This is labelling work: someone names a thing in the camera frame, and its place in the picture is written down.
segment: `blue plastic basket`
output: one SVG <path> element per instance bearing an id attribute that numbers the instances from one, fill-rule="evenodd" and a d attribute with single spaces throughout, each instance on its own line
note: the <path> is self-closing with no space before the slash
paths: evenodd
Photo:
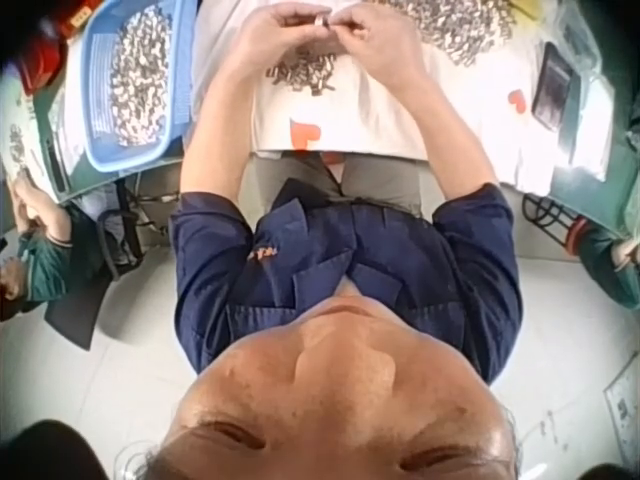
<path id="1" fill-rule="evenodd" d="M 118 32 L 137 12 L 158 5 L 171 16 L 169 79 L 164 125 L 158 139 L 147 145 L 118 144 L 111 111 L 111 63 Z M 89 21 L 82 47 L 82 115 L 87 157 L 100 172 L 137 168 L 157 160 L 190 122 L 191 48 L 197 0 L 109 0 Z"/>

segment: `eye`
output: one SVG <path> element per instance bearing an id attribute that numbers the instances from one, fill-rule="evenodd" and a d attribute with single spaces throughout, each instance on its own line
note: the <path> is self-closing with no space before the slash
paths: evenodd
<path id="1" fill-rule="evenodd" d="M 242 427 L 228 422 L 212 422 L 209 428 L 213 428 L 216 432 L 224 435 L 229 440 L 240 445 L 244 445 L 251 450 L 262 450 L 266 442 Z"/>
<path id="2" fill-rule="evenodd" d="M 415 472 L 470 453 L 476 452 L 473 449 L 458 446 L 433 448 L 405 458 L 400 462 L 400 468 L 405 472 Z"/>

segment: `white tablecloth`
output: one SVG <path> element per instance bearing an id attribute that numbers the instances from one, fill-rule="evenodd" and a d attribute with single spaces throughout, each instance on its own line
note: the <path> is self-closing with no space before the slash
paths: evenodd
<path id="1" fill-rule="evenodd" d="M 202 98 L 247 15 L 268 0 L 205 0 L 196 22 L 193 55 L 192 110 L 198 118 Z M 314 3 L 340 8 L 352 1 Z M 505 46 L 481 55 L 470 67 L 456 67 L 441 51 L 423 46 L 429 73 L 481 139 L 501 182 L 524 192 L 549 193 L 555 165 L 566 162 L 557 149 L 557 135 L 535 120 L 531 103 L 542 60 L 540 30 L 518 25 Z M 291 150 L 292 122 L 316 125 L 321 131 L 309 150 L 365 152 L 427 160 L 420 133 L 409 114 L 348 55 L 339 56 L 331 85 L 312 97 L 264 78 L 256 91 L 253 149 Z M 520 90 L 527 111 L 518 114 L 509 95 Z"/>

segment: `shirt pocket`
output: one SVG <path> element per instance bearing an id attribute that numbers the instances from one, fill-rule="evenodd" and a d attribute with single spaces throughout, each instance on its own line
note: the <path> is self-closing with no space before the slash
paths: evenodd
<path id="1" fill-rule="evenodd" d="M 410 309 L 405 321 L 419 332 L 462 351 L 465 326 L 465 310 L 462 303 L 447 302 Z"/>
<path id="2" fill-rule="evenodd" d="M 298 313 L 293 308 L 246 305 L 228 305 L 227 315 L 231 342 L 263 330 L 288 325 L 298 318 Z"/>

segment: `red object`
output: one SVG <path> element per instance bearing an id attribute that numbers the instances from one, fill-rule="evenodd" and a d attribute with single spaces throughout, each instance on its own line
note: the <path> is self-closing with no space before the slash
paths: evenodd
<path id="1" fill-rule="evenodd" d="M 27 95 L 49 85 L 62 68 L 65 44 L 40 34 L 35 36 L 16 62 Z"/>
<path id="2" fill-rule="evenodd" d="M 565 241 L 564 248 L 572 257 L 578 256 L 578 240 L 582 236 L 582 232 L 587 225 L 588 221 L 586 218 L 578 217 L 578 219 L 573 222 L 573 225 L 569 227 L 569 232 L 567 233 L 567 240 Z"/>
<path id="3" fill-rule="evenodd" d="M 309 142 L 320 140 L 322 130 L 317 125 L 289 121 L 291 131 L 291 145 L 294 150 L 308 150 Z"/>
<path id="4" fill-rule="evenodd" d="M 73 37 L 84 27 L 103 0 L 67 0 L 50 19 L 64 38 Z"/>
<path id="5" fill-rule="evenodd" d="M 527 101 L 522 90 L 514 90 L 509 94 L 509 103 L 516 107 L 516 112 L 523 115 L 527 111 Z"/>

